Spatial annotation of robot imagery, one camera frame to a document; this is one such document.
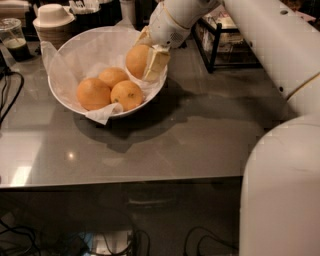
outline paper liner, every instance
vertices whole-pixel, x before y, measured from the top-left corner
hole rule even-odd
[[[56,99],[66,108],[102,124],[106,124],[109,118],[125,117],[145,106],[163,87],[167,67],[159,79],[152,83],[138,80],[128,72],[125,57],[139,33],[133,28],[122,26],[96,28],[73,37],[58,51],[50,42],[41,42],[49,86]],[[130,79],[141,87],[145,99],[139,107],[123,112],[118,103],[87,111],[80,105],[76,98],[80,81],[97,77],[106,67],[123,68]]]

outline white object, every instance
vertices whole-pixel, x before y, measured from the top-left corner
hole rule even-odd
[[[150,17],[150,36],[154,44],[179,47],[189,36],[192,25],[218,6],[216,0],[161,1]]]
[[[278,0],[224,3],[290,107],[299,115],[319,113],[320,33]]]
[[[143,108],[163,87],[167,67],[159,79],[152,83],[137,80],[128,73],[130,79],[141,87],[145,96],[144,102],[131,111],[119,112],[115,109],[116,112],[113,112],[114,105],[98,111],[87,111],[76,98],[76,89],[82,79],[97,77],[104,68],[110,66],[126,70],[126,53],[138,35],[139,31],[127,27],[101,27],[73,37],[58,52],[48,47],[48,44],[42,44],[42,57],[49,76],[49,87],[55,98],[66,108],[103,124],[106,124],[109,118],[125,117]]]
[[[241,195],[240,256],[320,255],[320,115],[266,134]]]
[[[135,0],[120,0],[122,19],[128,18],[132,25],[136,24]]]
[[[189,29],[187,19],[194,24],[209,2],[165,0],[152,14],[151,38],[166,45],[177,27]],[[250,155],[240,256],[320,255],[320,33],[278,0],[222,2],[279,93],[301,116],[269,132]]]
[[[59,27],[74,21],[74,16],[60,4],[46,4],[38,9],[38,17],[33,21],[39,28]]]

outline gray countertop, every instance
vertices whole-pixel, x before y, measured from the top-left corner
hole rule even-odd
[[[41,57],[14,63],[4,50],[25,86],[0,130],[0,187],[241,176],[286,104],[263,69],[208,74],[187,45],[172,50],[157,97],[106,126],[53,97]]]

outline bowl of oranges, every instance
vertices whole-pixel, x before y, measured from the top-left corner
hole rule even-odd
[[[139,34],[121,26],[101,27],[73,37],[57,52],[43,44],[43,60],[54,97],[73,112],[100,123],[144,107],[163,87],[167,66],[152,80],[140,76],[145,71],[136,73],[150,58],[141,49],[148,51],[151,47],[135,46]]]

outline cup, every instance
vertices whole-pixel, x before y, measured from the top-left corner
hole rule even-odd
[[[19,19],[7,18],[0,21],[0,39],[16,61],[32,57]]]
[[[40,41],[49,41],[59,49],[73,36],[74,15],[60,4],[46,4],[38,9],[33,21]]]

